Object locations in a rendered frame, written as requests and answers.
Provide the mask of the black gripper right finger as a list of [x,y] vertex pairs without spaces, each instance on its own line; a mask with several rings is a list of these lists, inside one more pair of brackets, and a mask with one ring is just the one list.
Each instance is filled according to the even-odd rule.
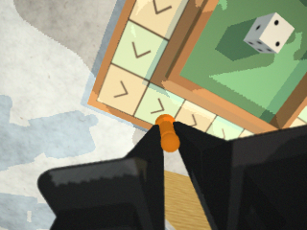
[[178,148],[211,230],[237,230],[244,170],[307,152],[307,124],[222,139],[173,122]]

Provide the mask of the orange pawn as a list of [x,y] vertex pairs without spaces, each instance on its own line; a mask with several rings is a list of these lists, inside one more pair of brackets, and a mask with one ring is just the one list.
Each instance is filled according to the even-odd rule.
[[176,136],[173,122],[175,119],[169,114],[162,114],[155,120],[155,125],[159,125],[161,135],[161,147],[167,152],[178,150],[180,142]]

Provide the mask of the white die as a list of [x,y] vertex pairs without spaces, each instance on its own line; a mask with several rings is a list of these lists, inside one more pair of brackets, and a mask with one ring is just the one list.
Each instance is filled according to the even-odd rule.
[[279,54],[293,31],[294,27],[274,12],[256,18],[243,41],[261,54]]

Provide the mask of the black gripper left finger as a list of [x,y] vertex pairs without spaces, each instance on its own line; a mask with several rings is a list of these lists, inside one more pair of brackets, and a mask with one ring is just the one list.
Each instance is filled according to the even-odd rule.
[[164,152],[153,125],[123,158],[52,168],[37,188],[55,215],[59,210],[131,202],[144,230],[165,230]]

